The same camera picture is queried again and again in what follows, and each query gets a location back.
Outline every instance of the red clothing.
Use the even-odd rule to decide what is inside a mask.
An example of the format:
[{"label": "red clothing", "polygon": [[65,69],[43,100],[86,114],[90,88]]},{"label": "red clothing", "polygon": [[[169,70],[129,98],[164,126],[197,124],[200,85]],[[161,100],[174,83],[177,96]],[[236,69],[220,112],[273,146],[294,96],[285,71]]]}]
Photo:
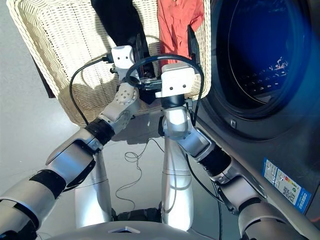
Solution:
[{"label": "red clothing", "polygon": [[[203,0],[158,0],[160,51],[189,57],[187,27],[196,31],[204,20]],[[161,61],[162,65],[176,63]]]}]

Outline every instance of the black garment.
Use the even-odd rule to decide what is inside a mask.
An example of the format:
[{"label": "black garment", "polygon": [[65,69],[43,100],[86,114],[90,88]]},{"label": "black garment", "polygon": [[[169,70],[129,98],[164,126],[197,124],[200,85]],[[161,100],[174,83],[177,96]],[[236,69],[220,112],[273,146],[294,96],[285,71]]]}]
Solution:
[{"label": "black garment", "polygon": [[[132,0],[91,0],[91,5],[117,46],[130,45],[136,51],[137,35],[140,34],[143,56],[150,56],[146,35]],[[143,75],[155,77],[152,63],[143,66]],[[139,93],[140,99],[147,104],[156,99],[154,91],[140,90]]]}]

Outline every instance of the dark gray appliance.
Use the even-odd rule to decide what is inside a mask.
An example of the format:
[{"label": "dark gray appliance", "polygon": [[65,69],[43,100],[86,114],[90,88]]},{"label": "dark gray appliance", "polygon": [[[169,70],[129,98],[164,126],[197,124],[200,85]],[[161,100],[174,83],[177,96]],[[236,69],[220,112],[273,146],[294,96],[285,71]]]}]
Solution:
[{"label": "dark gray appliance", "polygon": [[318,228],[319,13],[318,0],[214,1],[202,101],[207,124]]}]

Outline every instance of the sticker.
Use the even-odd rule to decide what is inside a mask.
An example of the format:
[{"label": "sticker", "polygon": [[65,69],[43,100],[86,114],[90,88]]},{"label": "sticker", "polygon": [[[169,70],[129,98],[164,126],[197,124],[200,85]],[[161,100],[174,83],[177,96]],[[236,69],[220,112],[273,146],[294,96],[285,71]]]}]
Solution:
[{"label": "sticker", "polygon": [[266,157],[262,175],[281,192],[301,213],[304,213],[311,194],[293,181]]}]

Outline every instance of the wicker laundry basket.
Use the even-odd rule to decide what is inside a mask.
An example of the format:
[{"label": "wicker laundry basket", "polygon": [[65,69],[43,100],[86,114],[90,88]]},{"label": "wicker laundry basket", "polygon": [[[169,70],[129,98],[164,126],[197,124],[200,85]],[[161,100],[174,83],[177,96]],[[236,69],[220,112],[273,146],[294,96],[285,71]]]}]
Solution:
[{"label": "wicker laundry basket", "polygon": [[[157,0],[133,0],[143,24],[150,55],[160,53]],[[203,0],[204,21],[196,31],[205,84],[203,97],[211,86],[210,0]],[[70,120],[85,123],[69,95],[73,73],[84,64],[110,52],[115,46],[107,35],[90,0],[7,0],[10,14],[36,64]],[[86,68],[73,82],[75,100],[88,121],[94,120],[115,94],[118,76],[110,73],[112,64],[100,62]],[[156,75],[159,67],[154,64]],[[186,95],[196,99],[200,78]],[[141,102],[138,114],[160,109],[157,99],[151,105]]]}]

